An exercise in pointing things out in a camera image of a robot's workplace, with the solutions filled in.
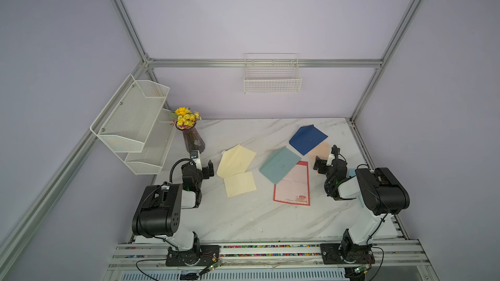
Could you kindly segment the red bordered letter paper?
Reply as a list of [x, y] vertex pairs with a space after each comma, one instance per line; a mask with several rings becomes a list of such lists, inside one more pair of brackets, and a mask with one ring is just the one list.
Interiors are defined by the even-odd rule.
[[309, 165], [299, 161], [274, 187], [273, 201], [297, 206], [310, 206]]

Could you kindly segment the teal envelope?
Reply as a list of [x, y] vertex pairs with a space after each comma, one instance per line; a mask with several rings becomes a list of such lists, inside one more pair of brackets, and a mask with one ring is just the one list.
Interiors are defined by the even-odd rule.
[[274, 185], [277, 185], [300, 160], [300, 156], [287, 147], [282, 147], [270, 154], [259, 172]]

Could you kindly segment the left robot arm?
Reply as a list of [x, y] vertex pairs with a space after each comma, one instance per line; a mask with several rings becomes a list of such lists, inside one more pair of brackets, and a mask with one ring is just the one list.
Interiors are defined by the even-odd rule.
[[203, 167], [198, 150], [176, 161], [167, 181], [144, 189], [132, 219], [136, 236], [167, 243], [177, 254], [199, 254], [197, 234], [181, 223], [181, 212], [197, 209], [203, 198], [202, 185], [214, 176], [211, 161]]

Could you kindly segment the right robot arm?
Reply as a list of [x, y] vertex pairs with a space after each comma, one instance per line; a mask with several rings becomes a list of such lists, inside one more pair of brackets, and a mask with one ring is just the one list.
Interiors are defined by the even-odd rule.
[[357, 200], [362, 207], [339, 244], [321, 246], [324, 261], [370, 264], [372, 238], [388, 218], [409, 207], [408, 192], [387, 167], [372, 170], [367, 164], [361, 164], [350, 176], [348, 164], [337, 146], [332, 147], [328, 159], [316, 157], [313, 169], [326, 177], [324, 191], [328, 197], [336, 201]]

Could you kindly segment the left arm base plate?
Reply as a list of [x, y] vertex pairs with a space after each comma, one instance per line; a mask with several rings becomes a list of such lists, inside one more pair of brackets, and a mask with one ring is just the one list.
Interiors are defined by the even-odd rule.
[[189, 251], [177, 251], [169, 247], [165, 265], [167, 267], [205, 267], [213, 264], [219, 257], [219, 245], [195, 246]]

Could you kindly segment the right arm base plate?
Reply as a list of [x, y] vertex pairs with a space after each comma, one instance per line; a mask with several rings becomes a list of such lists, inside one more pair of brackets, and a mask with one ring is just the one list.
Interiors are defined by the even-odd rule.
[[342, 243], [322, 243], [320, 254], [325, 265], [375, 263], [371, 248], [366, 245], [344, 246]]

